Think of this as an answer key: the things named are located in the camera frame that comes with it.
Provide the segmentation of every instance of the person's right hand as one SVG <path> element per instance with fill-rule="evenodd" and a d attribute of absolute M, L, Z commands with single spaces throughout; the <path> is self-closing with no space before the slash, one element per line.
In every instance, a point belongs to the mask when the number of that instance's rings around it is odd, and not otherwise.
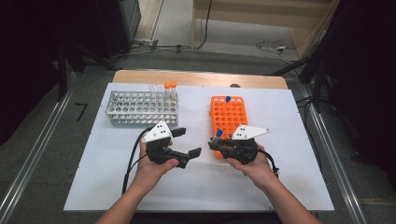
<path fill-rule="evenodd" d="M 259 144 L 258 146 L 262 150 L 265 150 L 263 146 Z M 232 158 L 228 158 L 226 161 L 235 170 L 242 171 L 244 175 L 247 175 L 259 189 L 265 188 L 274 178 L 277 179 L 270 167 L 267 157 L 260 152 L 257 154 L 255 161 L 246 165 Z"/>

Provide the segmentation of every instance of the test tube rack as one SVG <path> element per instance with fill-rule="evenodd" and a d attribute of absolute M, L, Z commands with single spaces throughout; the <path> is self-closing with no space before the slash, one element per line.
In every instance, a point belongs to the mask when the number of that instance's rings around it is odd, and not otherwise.
<path fill-rule="evenodd" d="M 106 114 L 112 123 L 177 125 L 177 93 L 169 98 L 153 91 L 112 91 Z"/>

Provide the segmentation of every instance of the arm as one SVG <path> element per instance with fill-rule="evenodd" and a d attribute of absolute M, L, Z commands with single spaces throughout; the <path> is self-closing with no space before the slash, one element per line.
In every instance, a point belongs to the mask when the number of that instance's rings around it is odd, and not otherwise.
<path fill-rule="evenodd" d="M 230 158 L 227 162 L 234 169 L 247 175 L 254 185 L 267 195 L 282 223 L 320 223 L 274 175 L 267 158 L 262 153 L 247 165 Z"/>
<path fill-rule="evenodd" d="M 146 144 L 140 142 L 139 158 L 146 155 Z M 142 199 L 157 185 L 166 172 L 178 165 L 177 160 L 169 160 L 164 164 L 156 164 L 146 156 L 137 164 L 136 174 L 131 186 L 96 222 L 130 223 L 137 206 Z"/>

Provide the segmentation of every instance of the hand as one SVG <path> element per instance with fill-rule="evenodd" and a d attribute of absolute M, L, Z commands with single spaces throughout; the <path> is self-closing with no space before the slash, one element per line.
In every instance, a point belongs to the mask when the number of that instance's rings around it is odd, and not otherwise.
<path fill-rule="evenodd" d="M 259 144 L 257 145 L 262 150 L 265 150 L 263 146 Z M 259 189 L 265 188 L 272 180 L 274 180 L 274 178 L 276 178 L 267 157 L 260 152 L 257 154 L 256 160 L 246 165 L 243 165 L 241 162 L 232 158 L 228 158 L 226 161 L 235 170 L 242 171 L 244 175 L 247 175 Z"/>
<path fill-rule="evenodd" d="M 146 144 L 143 143 L 142 140 L 140 140 L 139 146 L 139 158 L 141 158 L 142 156 L 146 155 Z M 152 162 L 148 156 L 145 156 L 137 164 L 136 174 L 129 189 L 138 189 L 144 195 L 146 195 L 152 189 L 154 189 L 154 187 L 160 181 L 161 177 L 166 174 L 166 172 L 172 170 L 176 166 L 178 166 L 178 160 L 175 159 L 166 161 L 165 163 L 160 165 Z"/>

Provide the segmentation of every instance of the person's left hand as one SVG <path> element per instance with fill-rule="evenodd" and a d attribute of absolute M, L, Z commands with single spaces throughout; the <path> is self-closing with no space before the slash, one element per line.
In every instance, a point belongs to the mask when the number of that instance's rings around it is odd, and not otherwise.
<path fill-rule="evenodd" d="M 142 156 L 146 155 L 146 143 L 143 143 L 140 139 L 139 146 L 139 158 L 141 158 Z M 166 161 L 160 165 L 151 161 L 148 156 L 145 156 L 137 164 L 136 174 L 134 176 L 134 180 L 132 181 L 131 187 L 139 189 L 139 191 L 142 191 L 142 193 L 146 195 L 152 189 L 154 189 L 161 177 L 166 174 L 166 172 L 172 170 L 176 166 L 178 166 L 178 160 L 175 159 Z"/>

